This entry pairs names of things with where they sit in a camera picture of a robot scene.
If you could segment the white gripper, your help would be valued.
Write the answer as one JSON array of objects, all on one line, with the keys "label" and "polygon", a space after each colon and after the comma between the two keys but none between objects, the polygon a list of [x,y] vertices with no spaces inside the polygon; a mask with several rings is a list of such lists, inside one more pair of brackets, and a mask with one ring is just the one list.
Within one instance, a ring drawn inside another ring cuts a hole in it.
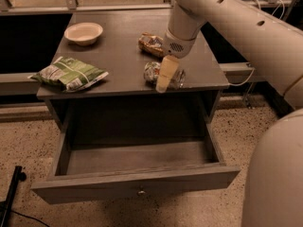
[{"label": "white gripper", "polygon": [[178,32],[167,29],[163,40],[163,51],[167,55],[160,66],[156,91],[165,93],[168,88],[176,88],[175,74],[179,69],[181,59],[189,54],[197,38],[196,33]]}]

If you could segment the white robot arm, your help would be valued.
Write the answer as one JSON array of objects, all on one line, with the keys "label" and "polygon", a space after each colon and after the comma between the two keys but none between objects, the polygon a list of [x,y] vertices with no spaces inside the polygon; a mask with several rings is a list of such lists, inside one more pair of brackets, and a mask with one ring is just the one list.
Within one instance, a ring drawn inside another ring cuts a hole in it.
[{"label": "white robot arm", "polygon": [[191,50],[210,23],[294,109],[258,140],[247,170],[242,227],[303,227],[303,33],[241,0],[174,0],[164,53]]}]

